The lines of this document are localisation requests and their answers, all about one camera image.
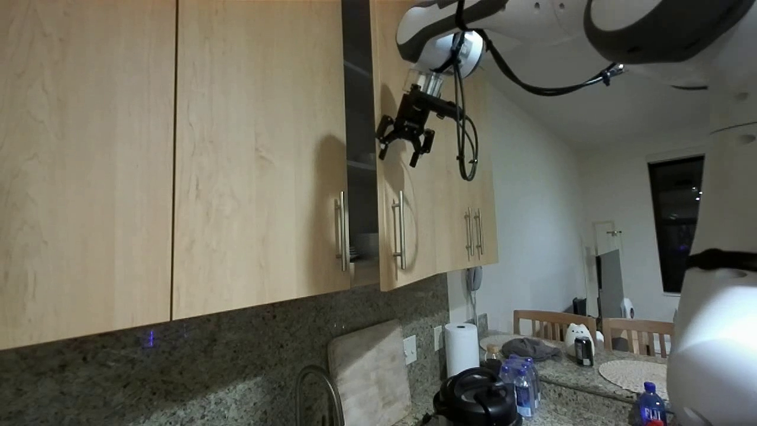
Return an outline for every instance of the wooden cabinet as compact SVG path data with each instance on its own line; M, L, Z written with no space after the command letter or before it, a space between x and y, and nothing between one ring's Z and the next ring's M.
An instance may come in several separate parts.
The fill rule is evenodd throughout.
M341 2L181 0L173 314L349 286Z
M373 54L373 113L394 115L413 74L396 54L394 30L412 0L370 0L370 54ZM396 289L439 272L435 244L444 204L438 183L438 156L422 156L409 167L412 149L394 143L378 160L378 270L381 289Z
M173 0L0 2L0 349L169 317Z
M457 189L458 216L464 218L464 268L491 266L499 260L496 247L496 210L495 210L495 183L491 183L491 145L496 136L488 124L488 80L485 74L465 78L465 109L478 128L478 172L474 180L461 183Z
M373 109L394 115L415 74L396 54L394 30L412 0L370 0ZM469 109L479 132L479 170L464 183L457 165L454 120L428 118L432 152L409 167L412 146L394 143L378 160L381 289L396 289L430 275L496 263L491 172L485 158L485 85L465 80Z

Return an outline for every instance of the wooden chair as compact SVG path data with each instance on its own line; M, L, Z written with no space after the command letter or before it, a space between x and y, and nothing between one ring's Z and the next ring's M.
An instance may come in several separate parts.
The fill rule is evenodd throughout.
M605 333L608 351L627 351L652 357L670 357L671 322L602 317L601 332Z
M549 313L549 309L512 309L512 332L519 333L519 322L530 322L530 337L543 340L564 340L569 324L583 324L596 337L596 319L589 314Z

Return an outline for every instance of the electrical outlet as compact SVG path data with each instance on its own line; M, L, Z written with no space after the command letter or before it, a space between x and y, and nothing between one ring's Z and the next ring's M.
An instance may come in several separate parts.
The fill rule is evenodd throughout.
M404 338L404 365L412 365L418 360L418 338L412 333Z
M444 326L432 326L432 352L441 351L444 346Z
M488 337L489 333L489 314L478 314L474 328L478 328L478 337Z

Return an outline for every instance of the bottle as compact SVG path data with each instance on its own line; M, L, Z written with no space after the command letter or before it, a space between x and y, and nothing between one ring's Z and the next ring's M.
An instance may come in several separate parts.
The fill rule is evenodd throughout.
M538 371L531 357L524 357L524 369L527 369L527 382L530 382L530 399L531 399L531 411L536 411L538 399L542 399L542 389L538 389Z
M664 411L667 411L664 399L658 396L654 384L642 382L642 392L639 392L639 423L641 426L667 423Z
M501 360L499 362L499 376L501 384L511 385L512 384L512 373L511 373L511 360Z
M527 382L524 365L512 371L512 398L519 416L531 416L531 384Z

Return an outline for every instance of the faucet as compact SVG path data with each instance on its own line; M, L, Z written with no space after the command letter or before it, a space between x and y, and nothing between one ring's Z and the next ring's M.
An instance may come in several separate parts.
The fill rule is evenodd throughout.
M314 376L318 378L327 390L329 390L329 420L330 420L330 426L344 426L344 414L343 414L343 408L341 408L341 398L338 398L338 390L333 385L333 382L329 378L329 373L317 367L317 365L304 365L299 371L297 371L297 378L296 378L296 390L297 390L297 423L302 426L302 411L304 411L304 405L302 405L302 384L308 376Z

